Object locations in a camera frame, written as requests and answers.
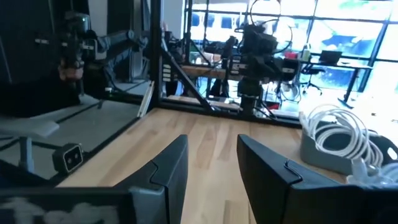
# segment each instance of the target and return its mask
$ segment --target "black chair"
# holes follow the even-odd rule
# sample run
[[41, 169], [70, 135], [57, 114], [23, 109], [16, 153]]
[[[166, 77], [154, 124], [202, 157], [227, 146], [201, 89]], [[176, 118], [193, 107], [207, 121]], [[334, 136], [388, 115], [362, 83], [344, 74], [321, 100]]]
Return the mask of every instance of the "black chair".
[[306, 93], [307, 93], [307, 89], [308, 89], [308, 88], [314, 87], [314, 88], [316, 88], [317, 90], [319, 90], [319, 91], [320, 91], [320, 95], [322, 95], [322, 90], [321, 90], [321, 88], [320, 88], [319, 86], [317, 86], [317, 85], [315, 85], [315, 84], [313, 84], [313, 83], [311, 82], [312, 76], [313, 76], [313, 75], [318, 75], [320, 72], [325, 72], [325, 70], [322, 69], [322, 68], [312, 68], [312, 65], [310, 65], [309, 67], [304, 67], [304, 68], [302, 69], [302, 71], [301, 71], [302, 74], [304, 74], [304, 75], [309, 75], [309, 76], [310, 76], [310, 79], [309, 79], [308, 82], [302, 82], [302, 83], [300, 83], [300, 86], [304, 86], [304, 88], [303, 88], [303, 94], [306, 94]]

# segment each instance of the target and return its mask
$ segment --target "wooden table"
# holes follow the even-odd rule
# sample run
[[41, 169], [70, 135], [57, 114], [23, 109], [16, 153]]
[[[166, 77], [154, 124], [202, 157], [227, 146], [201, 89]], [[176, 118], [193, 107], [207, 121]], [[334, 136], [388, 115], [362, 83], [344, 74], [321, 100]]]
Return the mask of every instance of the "wooden table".
[[[225, 77], [225, 69], [222, 68], [211, 69], [194, 65], [182, 65], [181, 68], [189, 77], [208, 77], [217, 79], [224, 79]], [[241, 76], [230, 75], [228, 79], [240, 81]]]
[[[255, 223], [238, 167], [238, 134], [250, 135], [303, 164], [298, 151], [299, 129], [154, 109], [59, 186], [114, 186], [158, 155], [180, 134], [187, 134], [189, 141], [182, 223]], [[344, 180], [336, 173], [311, 168], [337, 181]]]
[[[196, 98], [193, 97], [187, 97], [187, 96], [168, 96], [167, 97], [170, 100], [177, 100], [177, 101], [182, 101], [182, 102], [186, 102], [186, 103], [194, 103], [194, 104], [200, 104], [199, 101]], [[213, 101], [213, 100], [208, 100], [210, 105], [213, 106], [217, 106], [220, 108], [225, 108], [225, 109], [229, 109], [229, 110], [238, 110], [240, 109], [239, 105], [235, 105], [235, 104], [231, 104], [231, 103], [223, 103], [220, 101]]]

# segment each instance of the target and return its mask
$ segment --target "glass wall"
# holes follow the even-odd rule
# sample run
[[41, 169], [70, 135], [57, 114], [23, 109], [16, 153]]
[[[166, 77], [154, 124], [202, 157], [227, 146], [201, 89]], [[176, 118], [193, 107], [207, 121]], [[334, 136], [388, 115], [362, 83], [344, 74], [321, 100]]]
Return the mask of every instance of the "glass wall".
[[[267, 24], [283, 48], [293, 32], [293, 51], [301, 51], [306, 43], [315, 56], [322, 50], [343, 52], [342, 60], [374, 67], [359, 74], [354, 91], [398, 93], [398, 1], [363, 0], [260, 0], [254, 5], [212, 4], [210, 0], [206, 38], [226, 41], [244, 21], [251, 23], [277, 19]], [[206, 4], [193, 5], [192, 39], [203, 40]], [[313, 77], [314, 84], [323, 88], [346, 89], [351, 70], [327, 69]]]

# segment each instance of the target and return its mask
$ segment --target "small black box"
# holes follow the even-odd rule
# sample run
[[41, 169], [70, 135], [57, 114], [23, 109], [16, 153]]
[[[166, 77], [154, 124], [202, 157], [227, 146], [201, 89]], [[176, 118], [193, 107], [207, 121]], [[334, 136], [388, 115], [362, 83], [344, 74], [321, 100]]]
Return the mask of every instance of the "small black box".
[[52, 154], [54, 169], [60, 174], [69, 174], [83, 163], [83, 153], [79, 144], [68, 143]]

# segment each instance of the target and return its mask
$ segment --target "metal strut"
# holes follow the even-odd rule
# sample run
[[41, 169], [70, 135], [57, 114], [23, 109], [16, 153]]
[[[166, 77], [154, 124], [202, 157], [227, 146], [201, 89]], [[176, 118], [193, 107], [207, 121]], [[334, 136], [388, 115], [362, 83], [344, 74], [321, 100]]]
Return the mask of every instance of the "metal strut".
[[189, 79], [188, 75], [181, 69], [178, 63], [174, 60], [174, 58], [168, 53], [163, 47], [162, 50], [162, 58], [172, 67], [172, 70], [177, 72], [178, 79], [181, 80], [184, 87], [188, 88], [195, 98], [199, 101], [199, 103], [208, 111], [217, 110], [217, 108], [212, 107], [209, 102], [201, 96], [199, 91], [195, 88], [195, 85], [192, 83], [191, 79]]

